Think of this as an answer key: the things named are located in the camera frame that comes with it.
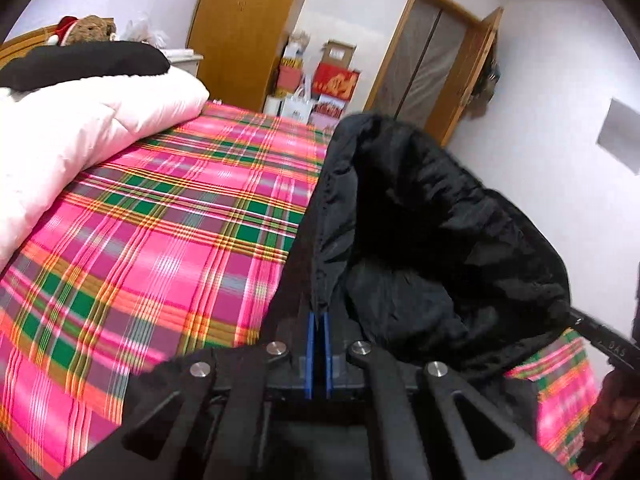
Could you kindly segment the person's right hand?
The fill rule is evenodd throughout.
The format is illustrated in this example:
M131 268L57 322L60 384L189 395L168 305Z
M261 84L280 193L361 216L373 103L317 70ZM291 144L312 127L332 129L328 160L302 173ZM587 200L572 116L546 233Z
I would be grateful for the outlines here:
M585 444L597 444L607 438L616 422L628 419L638 403L639 377L623 370L609 372L589 412L582 433Z

